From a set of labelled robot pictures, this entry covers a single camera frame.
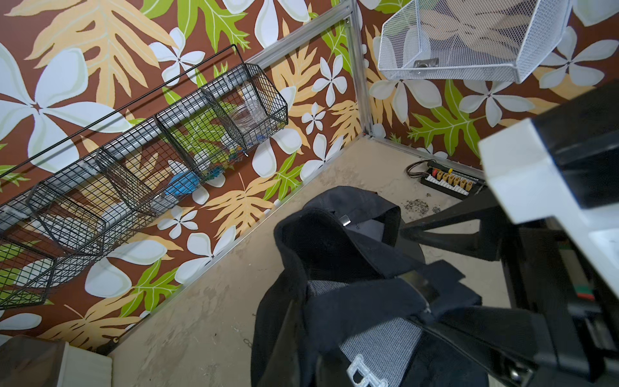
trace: black wire basket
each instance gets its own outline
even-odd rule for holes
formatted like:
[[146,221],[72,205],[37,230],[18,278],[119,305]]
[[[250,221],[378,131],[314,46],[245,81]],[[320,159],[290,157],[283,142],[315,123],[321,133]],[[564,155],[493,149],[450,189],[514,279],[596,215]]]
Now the black wire basket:
[[203,181],[222,173],[288,123],[288,106],[273,82],[236,52],[241,64],[155,115]]
[[150,225],[287,122],[281,94],[260,67],[241,58],[232,70],[11,199],[0,207],[0,310],[45,303],[55,287]]

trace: blue object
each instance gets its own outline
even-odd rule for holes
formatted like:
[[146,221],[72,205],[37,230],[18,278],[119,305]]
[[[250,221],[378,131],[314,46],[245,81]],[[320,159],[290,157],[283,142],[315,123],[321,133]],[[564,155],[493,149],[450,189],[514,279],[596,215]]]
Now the blue object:
[[223,167],[221,167],[220,165],[217,165],[215,168],[213,168],[212,171],[209,172],[208,175],[206,175],[206,181],[209,181],[211,179],[218,177],[221,173],[223,173]]
[[200,178],[192,171],[179,173],[172,177],[166,195],[182,196],[192,193],[200,187]]

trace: white mesh basket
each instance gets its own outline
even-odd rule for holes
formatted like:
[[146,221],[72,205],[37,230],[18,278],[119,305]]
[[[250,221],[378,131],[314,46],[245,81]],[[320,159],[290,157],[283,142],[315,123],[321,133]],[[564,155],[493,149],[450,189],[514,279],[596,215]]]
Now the white mesh basket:
[[570,0],[411,0],[383,24],[378,69],[391,80],[521,83],[570,12]]

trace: wire basket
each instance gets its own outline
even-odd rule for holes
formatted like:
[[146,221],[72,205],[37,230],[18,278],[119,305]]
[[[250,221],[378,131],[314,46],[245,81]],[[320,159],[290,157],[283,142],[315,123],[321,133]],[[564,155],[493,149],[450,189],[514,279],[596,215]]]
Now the wire basket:
[[[229,49],[236,46],[178,77]],[[242,63],[6,202],[0,207],[0,310],[46,302],[57,286],[287,122],[286,102],[264,71]]]
[[411,0],[383,24],[378,70],[390,80],[521,83],[570,12],[569,0]]
[[288,123],[288,106],[264,71],[241,63],[203,87],[221,123],[245,153]]
[[155,119],[195,173],[207,181],[282,129],[288,123],[288,107],[264,71],[241,58],[241,64]]

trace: backpack strap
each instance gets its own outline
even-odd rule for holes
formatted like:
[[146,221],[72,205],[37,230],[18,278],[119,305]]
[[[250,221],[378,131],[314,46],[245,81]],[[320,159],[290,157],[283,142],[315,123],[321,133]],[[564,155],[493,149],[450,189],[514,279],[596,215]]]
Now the backpack strap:
[[301,385],[311,381],[318,355],[350,336],[398,317],[432,323],[446,310],[478,303],[479,296],[458,283],[463,277],[437,261],[393,279],[356,282],[312,297],[302,311]]

